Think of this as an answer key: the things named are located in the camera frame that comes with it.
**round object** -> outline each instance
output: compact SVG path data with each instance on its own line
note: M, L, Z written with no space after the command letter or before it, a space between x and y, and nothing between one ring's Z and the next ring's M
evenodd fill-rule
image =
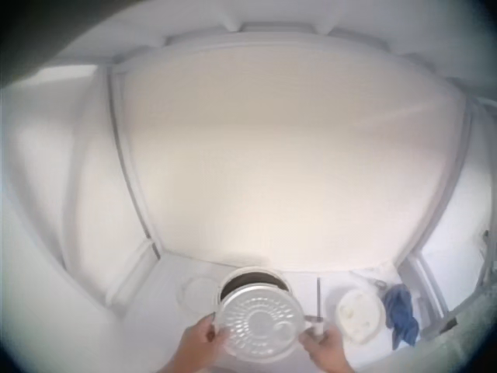
M217 302L234 290L249 284L270 284L291 293L290 285L275 271L264 267L243 267L231 272L221 283Z
M357 344L373 339L385 325L385 308L371 292L360 289L348 291L335 311L336 324L342 334Z
M179 288L178 304L196 318L216 310L217 281L210 277L192 277Z
M248 284L227 295L216 314L228 328L225 349L243 361L269 363L286 357L304 331L304 313L288 292L271 284Z

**person's right hand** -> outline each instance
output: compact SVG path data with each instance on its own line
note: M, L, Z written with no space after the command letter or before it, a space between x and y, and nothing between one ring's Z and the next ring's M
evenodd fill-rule
M309 353L311 360L326 373L353 373L343 351L342 334L336 326L332 326L321 341L317 341L311 332L303 332L299 336L304 349Z

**finger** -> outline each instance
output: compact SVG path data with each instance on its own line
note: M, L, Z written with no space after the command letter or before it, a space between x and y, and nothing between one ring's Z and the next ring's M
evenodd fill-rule
M214 314L211 313L199 320L199 322L195 325L195 331L200 333L203 336L207 336L207 334L212 329L212 322L214 321Z
M336 325L331 325L328 330L325 331L324 342L326 345L336 345L337 343L342 343L342 334Z
M298 337L299 342L309 354L316 354L320 350L319 343L308 333L304 332Z
M221 329L219 331L219 333L215 336L215 338L213 340L213 344L216 347L221 348L226 343L226 341L228 340L229 337L230 337L229 330L228 329Z

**white surface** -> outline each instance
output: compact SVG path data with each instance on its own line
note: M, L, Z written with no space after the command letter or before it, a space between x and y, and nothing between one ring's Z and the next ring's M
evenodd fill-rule
M387 54L316 40L128 73L125 133L164 248L299 271L409 250L453 167L464 97Z
M5 89L2 150L9 193L70 274L103 302L145 237L117 158L100 72L45 68ZM132 293L116 297L120 307Z
M154 0L141 2L104 24L126 23L127 32L97 26L65 48L65 58L115 57L150 44L150 33L172 42L202 33L254 26L303 26L317 33L359 37L414 56L441 75L458 78L477 95L495 93L495 34L473 2L427 0Z
M490 222L492 175L483 125L475 115L461 177L422 249L449 310L474 291L484 262L483 234Z
M344 337L357 344L373 339L385 323L384 306L375 293L353 289L336 306L335 321Z
M4 194L1 317L2 343L25 371L127 371L112 351L113 314L40 248Z

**white panel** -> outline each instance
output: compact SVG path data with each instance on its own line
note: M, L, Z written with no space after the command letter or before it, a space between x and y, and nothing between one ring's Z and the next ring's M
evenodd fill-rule
M452 198L429 240L423 254L466 248L479 251L490 222L492 175L488 159L485 129L476 117L471 128L467 156Z
M483 125L476 115L461 177L422 248L449 310L473 293L484 262L483 234L490 224L492 175Z
M341 0L234 0L231 6L243 23L308 23L326 20Z
M57 256L73 133L94 71L46 68L3 92L5 174L26 216Z
M464 112L431 75L341 40L158 56L124 86L163 247L281 270L373 267L408 249Z
M68 202L71 268L99 294L105 294L145 236L128 193L109 122L106 81L99 75L85 106L76 138L73 166L80 174Z
M11 192L46 246L103 299L145 237L95 70L46 68L9 87L2 119Z
M63 49L59 56L62 58L112 58L125 54L144 43L137 42L136 38L120 37L106 24L93 27Z
M126 9L116 17L166 37L222 26L216 4L209 0L154 0Z
M23 371L127 371L114 318L33 240L2 195L2 346Z

